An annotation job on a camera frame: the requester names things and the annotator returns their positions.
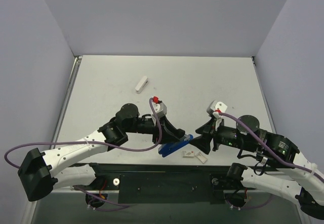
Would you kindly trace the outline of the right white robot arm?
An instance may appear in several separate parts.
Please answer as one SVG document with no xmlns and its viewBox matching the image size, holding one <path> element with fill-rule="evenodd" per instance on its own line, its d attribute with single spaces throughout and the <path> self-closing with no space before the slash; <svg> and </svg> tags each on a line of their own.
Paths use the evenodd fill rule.
<svg viewBox="0 0 324 224">
<path fill-rule="evenodd" d="M 288 138 L 260 128 L 251 115 L 240 118 L 215 111 L 196 129 L 190 144 L 205 154 L 220 145 L 239 150 L 237 158 L 256 160 L 254 167 L 233 163 L 226 175 L 232 188 L 240 185 L 280 196 L 299 205 L 305 214 L 323 219 L 323 173 Z"/>
</svg>

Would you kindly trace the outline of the blue and black stapler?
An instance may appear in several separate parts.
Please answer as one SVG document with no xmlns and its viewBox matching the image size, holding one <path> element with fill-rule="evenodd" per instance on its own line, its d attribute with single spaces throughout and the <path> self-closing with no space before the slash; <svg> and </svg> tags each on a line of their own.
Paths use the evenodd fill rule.
<svg viewBox="0 0 324 224">
<path fill-rule="evenodd" d="M 190 143 L 190 141 L 193 139 L 193 135 L 188 134 L 181 138 L 178 142 L 173 143 L 166 143 L 159 147 L 158 153 L 163 157 L 167 157 L 170 154 L 174 153 L 175 151 L 185 147 Z"/>
</svg>

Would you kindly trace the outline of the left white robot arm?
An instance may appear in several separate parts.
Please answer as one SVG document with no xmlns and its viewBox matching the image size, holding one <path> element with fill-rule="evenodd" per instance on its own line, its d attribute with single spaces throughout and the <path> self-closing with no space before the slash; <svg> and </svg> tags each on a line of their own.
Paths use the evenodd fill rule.
<svg viewBox="0 0 324 224">
<path fill-rule="evenodd" d="M 128 141 L 128 133 L 150 134 L 154 147 L 165 146 L 179 149 L 192 138 L 184 130 L 175 128 L 167 119 L 167 107 L 162 101 L 151 104 L 152 114 L 140 115 L 136 105 L 127 103 L 108 123 L 76 142 L 40 151 L 30 150 L 18 169 L 27 198 L 30 202 L 47 196 L 52 190 L 72 185 L 88 185 L 99 189 L 104 184 L 104 176 L 93 167 L 75 164 L 90 156 L 113 149 L 122 149 Z"/>
</svg>

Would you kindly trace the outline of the white stapler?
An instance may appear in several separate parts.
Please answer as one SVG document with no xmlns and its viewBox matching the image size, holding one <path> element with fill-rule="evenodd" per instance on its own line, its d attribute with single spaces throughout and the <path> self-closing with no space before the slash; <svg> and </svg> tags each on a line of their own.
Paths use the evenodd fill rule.
<svg viewBox="0 0 324 224">
<path fill-rule="evenodd" d="M 140 81 L 137 83 L 137 85 L 135 86 L 135 92 L 137 94 L 140 94 L 144 88 L 147 86 L 149 80 L 147 76 L 143 76 Z"/>
</svg>

